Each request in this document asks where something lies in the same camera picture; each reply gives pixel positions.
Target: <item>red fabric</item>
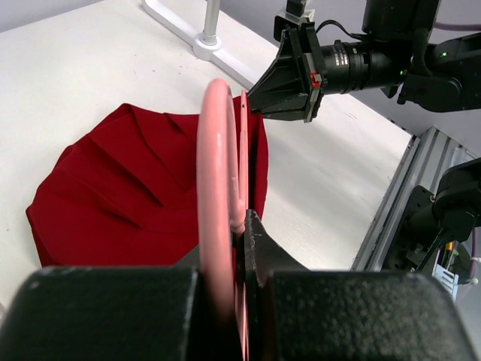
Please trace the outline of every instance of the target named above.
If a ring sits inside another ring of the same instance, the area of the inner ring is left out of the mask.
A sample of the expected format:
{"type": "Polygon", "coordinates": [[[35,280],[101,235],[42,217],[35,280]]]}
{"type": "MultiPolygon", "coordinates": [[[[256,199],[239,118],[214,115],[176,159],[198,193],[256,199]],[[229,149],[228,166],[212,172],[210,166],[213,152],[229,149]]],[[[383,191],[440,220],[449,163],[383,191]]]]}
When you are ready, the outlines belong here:
{"type": "MultiPolygon", "coordinates": [[[[172,265],[191,251],[197,121],[124,104],[67,147],[26,212],[41,264],[172,265]]],[[[262,117],[248,123],[250,208],[261,217],[268,145],[262,117]]]]}

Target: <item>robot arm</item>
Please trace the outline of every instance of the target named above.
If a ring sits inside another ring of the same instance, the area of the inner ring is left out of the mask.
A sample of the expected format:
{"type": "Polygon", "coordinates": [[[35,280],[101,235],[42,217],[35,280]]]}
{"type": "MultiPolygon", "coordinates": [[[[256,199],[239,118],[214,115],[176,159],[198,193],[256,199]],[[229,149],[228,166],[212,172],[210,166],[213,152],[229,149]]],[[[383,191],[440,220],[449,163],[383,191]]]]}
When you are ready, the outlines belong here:
{"type": "Polygon", "coordinates": [[[398,95],[398,104],[413,102],[433,112],[481,108],[481,33],[429,44],[439,5],[367,0],[364,34],[350,34],[333,20],[315,28],[306,1],[288,0],[274,22],[279,53],[249,91],[253,111],[309,123],[324,95],[372,88],[388,98],[398,95]],[[357,41],[321,47],[317,32],[326,25],[357,41]]]}

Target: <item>white surface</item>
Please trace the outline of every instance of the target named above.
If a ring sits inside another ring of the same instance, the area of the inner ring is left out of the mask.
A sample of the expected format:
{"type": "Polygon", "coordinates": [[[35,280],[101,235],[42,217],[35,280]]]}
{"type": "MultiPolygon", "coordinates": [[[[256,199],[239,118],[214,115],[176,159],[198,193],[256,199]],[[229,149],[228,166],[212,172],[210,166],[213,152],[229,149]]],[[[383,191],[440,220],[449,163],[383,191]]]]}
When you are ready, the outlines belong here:
{"type": "Polygon", "coordinates": [[[172,31],[192,47],[192,52],[199,59],[211,61],[229,77],[237,81],[244,88],[251,88],[262,76],[263,71],[255,71],[245,66],[235,56],[222,48],[222,41],[216,36],[215,45],[204,44],[205,35],[202,31],[195,31],[180,14],[177,15],[164,5],[162,0],[143,0],[143,9],[163,26],[172,31]]]}
{"type": "MultiPolygon", "coordinates": [[[[167,3],[191,17],[205,6],[167,3]]],[[[226,78],[139,7],[140,0],[105,0],[0,34],[0,302],[6,305],[39,266],[25,209],[62,150],[123,102],[198,112],[208,82],[226,78]]],[[[202,29],[202,17],[196,19],[191,24],[202,29]]],[[[224,14],[219,36],[257,71],[276,53],[224,14]]],[[[320,114],[310,125],[266,122],[264,224],[303,264],[349,268],[409,136],[350,96],[326,98],[320,114]]]]}
{"type": "Polygon", "coordinates": [[[99,1],[101,0],[0,0],[0,32],[99,1]]]}

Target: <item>purple cable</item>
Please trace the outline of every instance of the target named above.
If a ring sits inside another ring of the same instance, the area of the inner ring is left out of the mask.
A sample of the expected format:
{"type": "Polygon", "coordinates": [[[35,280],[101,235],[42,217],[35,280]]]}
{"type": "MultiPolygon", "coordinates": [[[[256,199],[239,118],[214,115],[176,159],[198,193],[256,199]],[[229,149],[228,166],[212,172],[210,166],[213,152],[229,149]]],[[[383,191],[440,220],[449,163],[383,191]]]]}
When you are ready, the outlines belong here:
{"type": "Polygon", "coordinates": [[[434,24],[435,29],[446,30],[448,32],[481,32],[481,24],[446,24],[438,23],[434,24]]]}

